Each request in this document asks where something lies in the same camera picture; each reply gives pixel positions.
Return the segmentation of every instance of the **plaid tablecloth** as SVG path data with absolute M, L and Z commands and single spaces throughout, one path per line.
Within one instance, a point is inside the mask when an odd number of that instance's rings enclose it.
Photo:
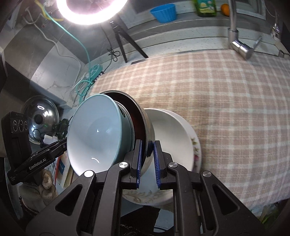
M 143 108 L 185 118 L 210 170 L 248 208 L 290 197 L 290 61 L 233 50 L 169 55 L 101 76 L 91 95 L 122 90 Z

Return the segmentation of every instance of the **green bottle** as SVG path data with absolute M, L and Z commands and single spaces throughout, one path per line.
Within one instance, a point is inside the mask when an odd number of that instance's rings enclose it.
M 214 17 L 217 15 L 215 0 L 193 0 L 197 15 L 200 17 Z

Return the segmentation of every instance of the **tripod leg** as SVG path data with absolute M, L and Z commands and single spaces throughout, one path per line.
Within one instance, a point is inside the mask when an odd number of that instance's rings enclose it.
M 138 46 L 138 44 L 128 35 L 120 26 L 117 26 L 119 34 L 126 39 L 136 50 L 145 58 L 148 58 L 146 53 Z
M 121 49 L 122 55 L 123 55 L 123 57 L 124 57 L 124 60 L 125 60 L 125 62 L 127 63 L 128 60 L 127 60 L 127 57 L 126 57 L 126 54 L 125 54 L 125 51 L 124 51 L 124 48 L 123 48 L 123 45 L 122 45 L 122 42 L 121 42 L 120 36 L 119 36 L 119 34 L 118 34 L 117 32 L 115 32 L 115 37 L 116 37 L 117 43 L 118 43 L 118 45 L 119 45 L 119 47 L 120 47 L 120 49 Z

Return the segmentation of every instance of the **glowing ring light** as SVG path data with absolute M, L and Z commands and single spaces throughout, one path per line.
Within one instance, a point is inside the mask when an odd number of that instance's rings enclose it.
M 57 7 L 59 12 L 67 20 L 80 25 L 92 25 L 104 22 L 112 18 L 117 14 L 123 6 L 126 4 L 127 0 L 114 0 L 110 6 L 107 8 L 94 13 L 94 14 L 78 14 L 68 8 L 66 0 L 57 0 Z

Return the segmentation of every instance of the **ribbed blue container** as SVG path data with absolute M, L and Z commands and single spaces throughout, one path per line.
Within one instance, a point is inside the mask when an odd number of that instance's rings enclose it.
M 155 7 L 150 12 L 160 23 L 176 20 L 175 5 L 172 3 Z

